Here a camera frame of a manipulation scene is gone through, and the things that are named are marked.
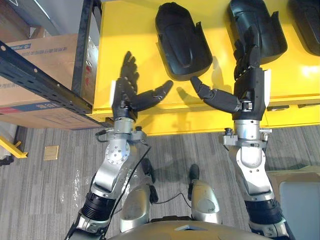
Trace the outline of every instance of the gray carpet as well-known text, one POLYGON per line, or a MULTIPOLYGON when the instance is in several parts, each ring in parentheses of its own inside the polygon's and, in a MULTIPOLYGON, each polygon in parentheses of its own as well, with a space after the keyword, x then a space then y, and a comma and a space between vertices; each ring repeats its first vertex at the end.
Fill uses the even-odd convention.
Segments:
MULTIPOLYGON (((21 128, 27 159, 0 167, 0 239, 60 240, 84 203, 93 174, 103 161, 106 143, 98 143, 98 129, 66 131, 21 128), (59 145, 58 160, 43 161, 45 146, 59 145)), ((182 192, 187 196, 191 164, 200 179, 215 189, 223 223, 244 230, 248 214, 241 199, 227 151, 219 133, 149 137, 147 155, 155 168, 159 201, 182 192)), ((267 170, 320 165, 320 126, 275 129, 267 150, 267 170)), ((182 196, 151 206, 150 218, 190 215, 182 196)), ((119 233, 115 215, 108 236, 119 233)))

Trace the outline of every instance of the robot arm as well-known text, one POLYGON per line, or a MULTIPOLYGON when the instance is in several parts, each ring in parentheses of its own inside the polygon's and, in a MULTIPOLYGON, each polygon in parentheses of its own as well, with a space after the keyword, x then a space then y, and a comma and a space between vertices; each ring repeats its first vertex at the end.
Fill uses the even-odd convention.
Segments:
POLYGON ((269 104, 271 79, 269 70, 259 67, 257 36, 257 29, 250 27, 245 35, 246 48, 239 41, 235 44, 234 94, 210 90, 197 77, 191 78, 191 83, 205 103, 232 113, 234 132, 226 128, 220 142, 234 165, 252 232, 275 240, 294 240, 265 171, 268 134, 272 131, 261 129, 260 121, 269 104))
POLYGON ((156 90, 137 95, 137 65, 130 52, 125 55, 120 78, 116 81, 112 111, 114 127, 97 135, 106 134, 108 145, 102 165, 93 176, 85 203, 65 240, 103 240, 113 212, 131 173, 139 164, 136 145, 146 144, 146 134, 134 130, 138 112, 153 107, 169 92, 173 83, 167 81, 156 90))

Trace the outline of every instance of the wire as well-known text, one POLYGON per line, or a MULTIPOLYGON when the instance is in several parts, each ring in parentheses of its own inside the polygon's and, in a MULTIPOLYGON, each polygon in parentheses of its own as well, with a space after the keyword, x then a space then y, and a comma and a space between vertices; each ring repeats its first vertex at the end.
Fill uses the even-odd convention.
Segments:
MULTIPOLYGON (((184 200, 185 204, 187 204, 188 207, 191 208, 190 204, 189 204, 188 201, 186 200, 185 195, 184 195, 182 192, 179 192, 177 195, 169 198, 168 200, 155 202, 155 203, 153 203, 153 204, 166 204, 166 203, 170 202, 171 200, 177 198, 179 195, 181 195, 181 196, 183 197, 183 200, 184 200)), ((119 210, 115 211, 113 215, 116 215, 116 214, 120 213, 121 210, 122 210, 122 207, 121 207, 119 210)))
POLYGON ((108 228, 109 228, 109 226, 110 226, 110 224, 111 224, 112 217, 113 217, 114 214, 115 214, 115 210, 116 210, 116 208, 117 208, 117 206, 118 206, 121 198, 122 198, 123 195, 125 194, 126 189, 127 189, 128 185, 129 185, 129 182, 130 182, 132 176, 134 175, 134 173, 135 173, 137 167, 139 166, 139 164, 141 163, 141 161, 145 158, 145 156, 148 154, 148 152, 149 152, 150 149, 151 149, 151 146, 150 146, 150 145, 148 145, 148 144, 146 144, 146 143, 144 143, 144 145, 148 146, 148 149, 145 151, 145 153, 143 154, 143 156, 140 158, 140 160, 139 160, 139 161, 137 162, 137 164, 134 166, 134 168, 133 168, 133 170, 132 170, 132 172, 131 172, 131 174, 130 174, 130 176, 129 176, 129 178, 128 178, 128 181, 126 182, 126 185, 125 185, 125 187, 124 187, 124 190, 122 191, 120 197, 119 197, 118 200, 116 201, 116 203, 115 203, 115 205, 114 205, 114 208, 113 208, 113 210, 112 210, 112 212, 111 212, 111 214, 110 214, 110 221, 109 221, 109 225, 107 226, 107 229, 106 229, 106 231, 105 231, 106 233, 107 233, 108 228))
POLYGON ((223 145, 224 146, 224 148, 229 152, 229 148, 227 148, 227 146, 226 145, 223 145))
POLYGON ((185 204, 187 204, 188 207, 191 208, 191 206, 189 205, 189 203, 188 203, 187 200, 186 200, 185 195, 184 195, 182 192, 179 192, 177 195, 169 198, 169 199, 166 200, 166 201, 159 201, 159 202, 155 202, 154 204, 165 204, 165 203, 170 202, 171 200, 177 198, 179 195, 181 195, 181 196, 183 197, 183 200, 184 200, 185 204))

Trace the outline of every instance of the yellow panel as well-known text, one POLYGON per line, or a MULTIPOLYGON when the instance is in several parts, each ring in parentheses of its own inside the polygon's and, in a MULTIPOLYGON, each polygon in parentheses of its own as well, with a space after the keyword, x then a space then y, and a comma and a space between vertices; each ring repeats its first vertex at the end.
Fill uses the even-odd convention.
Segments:
MULTIPOLYGON (((219 110, 139 114, 136 122, 148 136, 222 132, 233 124, 231 114, 219 110)), ((263 116, 260 126, 267 125, 263 116)))
POLYGON ((291 105, 288 109, 265 111, 269 127, 294 127, 320 124, 320 105, 298 108, 291 105))
MULTIPOLYGON (((111 81, 119 76, 126 51, 136 57, 138 91, 154 89, 169 79, 158 51, 155 17, 159 5, 165 0, 109 1, 103 4, 98 72, 93 115, 103 118, 112 116, 109 103, 111 81)), ((193 22, 201 21, 206 40, 213 57, 213 64, 201 80, 228 92, 233 91, 233 72, 236 61, 233 44, 226 26, 228 0, 176 0, 187 8, 193 22)), ((288 50, 277 60, 264 64, 272 70, 271 103, 320 102, 320 58, 305 51, 292 19, 288 15, 287 0, 266 0, 270 14, 279 11, 279 18, 288 44, 288 50)), ((209 110, 196 95, 189 81, 175 81, 172 90, 157 108, 147 113, 189 112, 209 110)))

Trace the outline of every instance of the metal shelving rack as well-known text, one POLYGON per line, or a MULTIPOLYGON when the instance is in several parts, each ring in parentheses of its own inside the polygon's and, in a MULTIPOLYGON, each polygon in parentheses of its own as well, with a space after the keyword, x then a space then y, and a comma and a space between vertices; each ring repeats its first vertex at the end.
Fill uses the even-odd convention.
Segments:
POLYGON ((81 97, 92 14, 100 31, 102 16, 100 0, 83 1, 71 90, 16 53, 2 41, 0 41, 0 76, 34 94, 59 104, 62 108, 104 127, 110 127, 112 125, 110 119, 107 119, 106 122, 98 122, 86 115, 92 113, 93 106, 81 97))

